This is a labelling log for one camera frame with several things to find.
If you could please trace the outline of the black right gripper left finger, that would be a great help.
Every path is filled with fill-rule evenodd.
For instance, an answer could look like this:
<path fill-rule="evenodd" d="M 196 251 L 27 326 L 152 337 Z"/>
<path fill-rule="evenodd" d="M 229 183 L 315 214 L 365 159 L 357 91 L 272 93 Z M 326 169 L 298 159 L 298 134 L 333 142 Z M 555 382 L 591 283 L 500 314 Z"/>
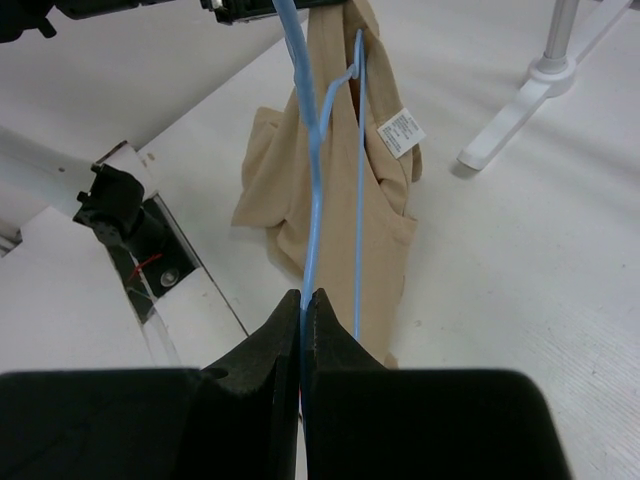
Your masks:
<path fill-rule="evenodd" d="M 233 479 L 293 479 L 300 382 L 301 294 L 289 290 L 266 322 L 206 367 L 201 446 Z"/>

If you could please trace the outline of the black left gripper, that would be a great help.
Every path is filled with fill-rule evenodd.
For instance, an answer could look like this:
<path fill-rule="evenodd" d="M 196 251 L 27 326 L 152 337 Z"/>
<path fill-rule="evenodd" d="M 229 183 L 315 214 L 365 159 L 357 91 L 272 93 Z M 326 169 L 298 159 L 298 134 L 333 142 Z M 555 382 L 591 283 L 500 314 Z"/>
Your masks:
<path fill-rule="evenodd" d="M 294 0 L 297 10 L 343 4 L 344 0 Z M 201 0 L 201 7 L 215 15 L 220 24 L 248 23 L 277 14 L 272 0 Z"/>

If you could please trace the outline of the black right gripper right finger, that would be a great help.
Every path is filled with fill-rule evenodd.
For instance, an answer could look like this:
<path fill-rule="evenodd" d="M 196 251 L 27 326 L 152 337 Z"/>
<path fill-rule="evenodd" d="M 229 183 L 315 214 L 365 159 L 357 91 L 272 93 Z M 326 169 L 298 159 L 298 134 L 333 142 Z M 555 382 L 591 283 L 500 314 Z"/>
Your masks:
<path fill-rule="evenodd" d="M 387 370 L 340 324 L 317 290 L 302 323 L 302 415 L 310 479 L 364 477 L 379 439 L 374 382 Z"/>

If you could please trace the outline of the blue wire hanger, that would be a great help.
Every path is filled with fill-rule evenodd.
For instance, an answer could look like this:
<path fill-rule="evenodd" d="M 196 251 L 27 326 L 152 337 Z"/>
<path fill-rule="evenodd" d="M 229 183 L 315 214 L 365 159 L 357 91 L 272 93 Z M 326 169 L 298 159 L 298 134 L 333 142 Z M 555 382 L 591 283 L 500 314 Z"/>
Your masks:
<path fill-rule="evenodd" d="M 353 314 L 353 336 L 355 339 L 359 339 L 361 335 L 366 116 L 366 54 L 364 31 L 359 29 L 356 33 L 353 62 L 348 66 L 342 76 L 336 78 L 329 85 L 323 106 L 321 109 L 318 109 L 315 99 L 315 87 L 312 79 L 309 49 L 297 19 L 295 3 L 292 1 L 276 1 L 274 7 L 284 29 L 287 49 L 294 67 L 294 85 L 299 104 L 299 114 L 303 124 L 307 128 L 309 140 L 311 214 L 309 241 L 303 276 L 302 300 L 300 303 L 302 323 L 306 322 L 308 316 L 319 258 L 324 199 L 320 160 L 321 147 L 328 133 L 330 115 L 338 90 L 351 80 L 360 82 Z"/>

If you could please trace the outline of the beige t shirt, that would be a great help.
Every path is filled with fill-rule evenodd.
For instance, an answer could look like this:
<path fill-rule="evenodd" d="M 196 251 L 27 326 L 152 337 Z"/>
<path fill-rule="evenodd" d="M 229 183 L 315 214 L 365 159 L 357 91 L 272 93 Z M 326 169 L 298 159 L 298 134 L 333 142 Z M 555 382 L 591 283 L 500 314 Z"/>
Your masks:
<path fill-rule="evenodd" d="M 366 76 L 337 91 L 320 154 L 323 212 L 315 286 L 338 320 L 387 367 L 396 365 L 391 331 L 403 294 L 417 223 L 406 210 L 422 173 L 420 136 L 388 147 L 383 126 L 404 110 L 379 24 L 366 1 L 311 11 L 307 30 L 316 97 L 345 73 L 362 38 Z M 304 269 L 310 229 L 309 141 L 298 101 L 255 114 L 232 222 L 262 228 L 272 260 Z"/>

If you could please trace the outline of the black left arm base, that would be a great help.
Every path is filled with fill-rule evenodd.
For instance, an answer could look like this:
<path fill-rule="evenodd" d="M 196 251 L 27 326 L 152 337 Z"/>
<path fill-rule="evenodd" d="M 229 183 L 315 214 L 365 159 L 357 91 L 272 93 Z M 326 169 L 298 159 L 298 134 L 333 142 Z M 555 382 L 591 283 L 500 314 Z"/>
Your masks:
<path fill-rule="evenodd" d="M 95 178 L 79 192 L 73 221 L 104 245 L 138 320 L 146 323 L 155 304 L 198 268 L 195 256 L 156 196 L 133 175 L 106 164 L 91 166 Z"/>

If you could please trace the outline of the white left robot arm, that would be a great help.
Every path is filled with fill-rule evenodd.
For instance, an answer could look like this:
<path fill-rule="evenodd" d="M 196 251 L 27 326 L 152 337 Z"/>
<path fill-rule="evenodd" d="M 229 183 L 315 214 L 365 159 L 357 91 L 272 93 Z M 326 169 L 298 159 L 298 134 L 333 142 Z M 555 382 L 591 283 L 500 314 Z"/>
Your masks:
<path fill-rule="evenodd" d="M 18 40 L 25 31 L 36 30 L 44 38 L 53 38 L 57 31 L 48 19 L 52 10 L 58 10 L 71 20 L 84 20 L 117 12 L 165 4 L 165 1 L 90 0 L 48 1 L 8 0 L 1 2 L 1 42 Z M 199 4 L 213 13 L 223 25 L 247 23 L 277 15 L 275 2 L 270 0 L 207 1 Z"/>

